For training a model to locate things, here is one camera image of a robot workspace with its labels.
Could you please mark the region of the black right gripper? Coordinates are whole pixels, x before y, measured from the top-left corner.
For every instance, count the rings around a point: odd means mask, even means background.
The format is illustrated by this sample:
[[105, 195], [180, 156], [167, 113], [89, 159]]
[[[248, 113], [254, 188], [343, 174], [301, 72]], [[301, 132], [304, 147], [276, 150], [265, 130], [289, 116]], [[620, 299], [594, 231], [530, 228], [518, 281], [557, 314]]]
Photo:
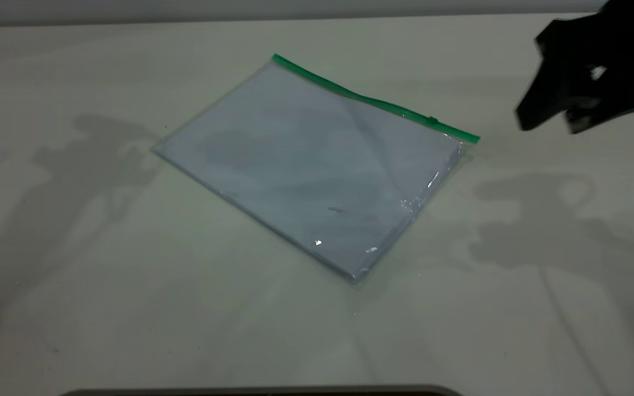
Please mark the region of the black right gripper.
[[567, 111], [572, 135], [634, 111], [634, 1], [551, 21], [535, 38], [541, 63], [516, 108], [529, 131]]

